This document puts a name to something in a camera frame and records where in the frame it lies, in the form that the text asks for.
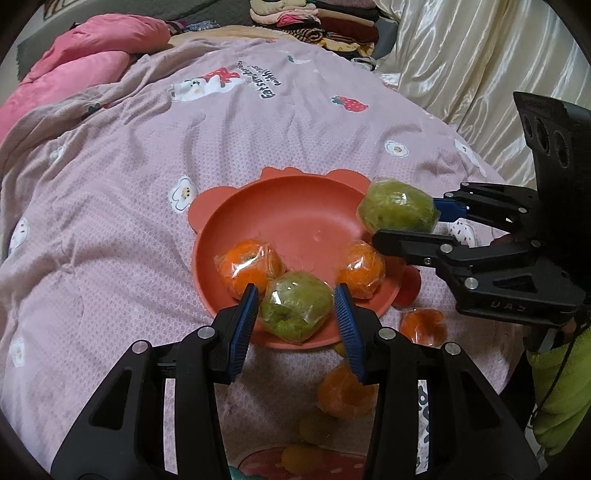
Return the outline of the person's hand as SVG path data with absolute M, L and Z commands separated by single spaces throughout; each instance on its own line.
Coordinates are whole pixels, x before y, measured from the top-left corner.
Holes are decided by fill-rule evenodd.
M 510 234 L 503 235 L 501 237 L 495 238 L 490 245 L 507 245 L 512 244 L 514 242 L 514 238 Z

